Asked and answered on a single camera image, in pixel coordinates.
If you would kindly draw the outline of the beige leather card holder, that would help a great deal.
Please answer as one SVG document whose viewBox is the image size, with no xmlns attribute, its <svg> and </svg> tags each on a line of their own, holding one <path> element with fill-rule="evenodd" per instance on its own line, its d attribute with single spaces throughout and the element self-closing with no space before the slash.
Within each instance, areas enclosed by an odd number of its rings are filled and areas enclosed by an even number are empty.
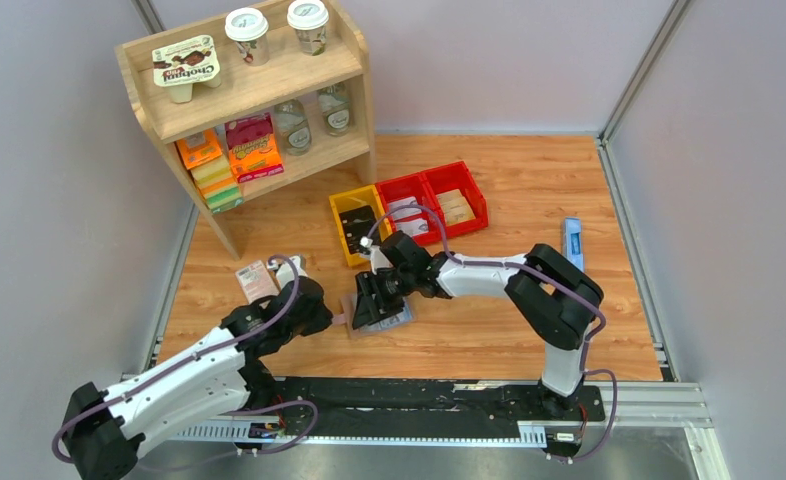
<svg viewBox="0 0 786 480">
<path fill-rule="evenodd" d="M 385 318 L 380 322 L 372 325 L 365 325 L 360 328 L 354 328 L 352 321 L 356 316 L 357 299 L 356 292 L 343 295 L 340 299 L 340 304 L 343 312 L 336 314 L 332 318 L 332 325 L 337 328 L 344 329 L 351 339 L 366 337 L 369 335 L 376 335 L 383 332 L 390 331 L 394 328 L 404 326 L 413 321 L 413 313 L 408 302 L 405 302 L 404 309 L 391 317 Z"/>
</svg>

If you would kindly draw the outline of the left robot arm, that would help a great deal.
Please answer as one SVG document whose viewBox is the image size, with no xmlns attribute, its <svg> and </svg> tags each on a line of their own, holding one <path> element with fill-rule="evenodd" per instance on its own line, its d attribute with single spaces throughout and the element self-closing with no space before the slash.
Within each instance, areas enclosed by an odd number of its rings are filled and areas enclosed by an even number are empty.
<svg viewBox="0 0 786 480">
<path fill-rule="evenodd" d="M 235 308 L 193 346 L 104 390 L 88 382 L 70 396 L 64 447 L 83 479 L 121 479 L 157 445 L 213 416 L 273 405 L 275 380 L 262 359 L 297 336 L 332 324 L 324 290 L 301 275 L 276 295 Z"/>
</svg>

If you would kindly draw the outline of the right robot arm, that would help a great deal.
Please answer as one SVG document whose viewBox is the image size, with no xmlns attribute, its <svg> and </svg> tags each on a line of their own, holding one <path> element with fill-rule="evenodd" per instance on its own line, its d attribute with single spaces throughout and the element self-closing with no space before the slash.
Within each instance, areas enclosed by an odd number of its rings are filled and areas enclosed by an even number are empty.
<svg viewBox="0 0 786 480">
<path fill-rule="evenodd" d="M 364 237 L 358 250 L 370 259 L 371 267 L 355 277 L 353 329 L 403 312 L 413 293 L 446 300 L 506 298 L 546 345 L 539 392 L 542 410 L 561 419 L 578 407 L 586 344 L 604 293 L 559 251 L 539 243 L 510 257 L 472 257 L 447 249 L 431 254 L 403 232 L 381 243 Z"/>
</svg>

